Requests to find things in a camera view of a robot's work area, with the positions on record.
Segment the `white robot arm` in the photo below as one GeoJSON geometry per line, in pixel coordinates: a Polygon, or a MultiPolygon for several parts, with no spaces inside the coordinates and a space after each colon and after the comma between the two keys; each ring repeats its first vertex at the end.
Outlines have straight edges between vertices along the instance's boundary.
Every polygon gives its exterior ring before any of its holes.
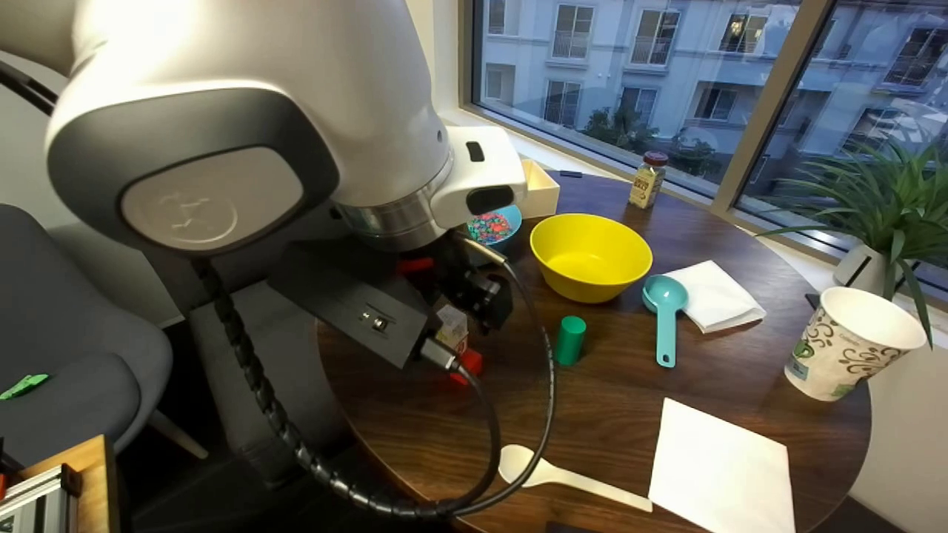
{"type": "Polygon", "coordinates": [[[416,250],[527,193],[504,130],[440,116],[406,0],[0,0],[0,47],[65,76],[52,185],[138,249],[237,250],[329,204],[416,250]]]}

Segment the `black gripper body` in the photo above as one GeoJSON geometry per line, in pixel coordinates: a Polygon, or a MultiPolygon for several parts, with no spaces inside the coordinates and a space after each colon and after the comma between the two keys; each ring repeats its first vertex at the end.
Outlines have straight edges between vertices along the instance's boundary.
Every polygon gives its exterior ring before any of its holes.
{"type": "Polygon", "coordinates": [[[418,287],[428,302],[452,302],[455,307],[467,309],[484,332],[502,329],[512,314],[509,281],[487,261],[478,261],[475,244],[459,233],[449,233],[432,244],[401,253],[394,272],[404,275],[413,287],[418,287]],[[508,315],[502,326],[484,326],[469,309],[467,277],[472,272],[496,275],[499,281],[508,284],[508,296],[504,296],[508,315]]]}

